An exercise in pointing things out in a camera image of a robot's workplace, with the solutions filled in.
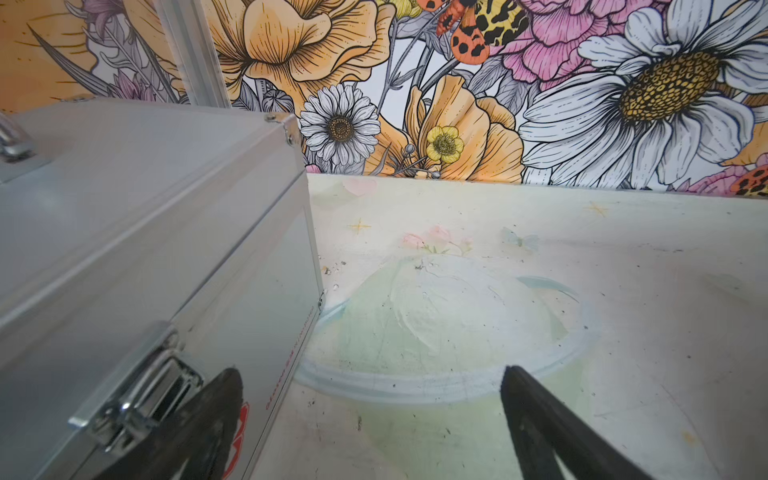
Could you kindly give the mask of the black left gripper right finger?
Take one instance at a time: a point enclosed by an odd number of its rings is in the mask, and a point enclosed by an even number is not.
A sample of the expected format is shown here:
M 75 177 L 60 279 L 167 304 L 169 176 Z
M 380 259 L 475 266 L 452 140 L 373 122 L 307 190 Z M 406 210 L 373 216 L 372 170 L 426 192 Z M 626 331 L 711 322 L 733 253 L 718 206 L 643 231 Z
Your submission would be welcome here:
M 500 398 L 525 479 L 647 479 L 520 366 L 505 368 Z

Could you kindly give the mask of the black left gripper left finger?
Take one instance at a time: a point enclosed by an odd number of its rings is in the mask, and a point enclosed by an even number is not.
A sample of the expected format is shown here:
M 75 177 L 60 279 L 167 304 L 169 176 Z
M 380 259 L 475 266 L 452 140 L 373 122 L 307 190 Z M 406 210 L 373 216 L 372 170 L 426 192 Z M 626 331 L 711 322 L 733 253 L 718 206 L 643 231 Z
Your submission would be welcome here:
M 100 479 L 221 479 L 242 404 L 243 382 L 223 370 L 134 447 Z

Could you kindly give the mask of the silver aluminium case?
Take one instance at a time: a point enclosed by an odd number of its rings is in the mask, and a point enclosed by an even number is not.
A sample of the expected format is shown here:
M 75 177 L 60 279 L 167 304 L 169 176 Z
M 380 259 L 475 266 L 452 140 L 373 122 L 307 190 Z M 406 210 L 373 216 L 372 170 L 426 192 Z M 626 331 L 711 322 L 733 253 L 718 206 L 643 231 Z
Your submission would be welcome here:
M 16 115 L 1 181 L 1 475 L 99 479 L 227 368 L 247 479 L 323 306 L 290 113 L 97 98 Z

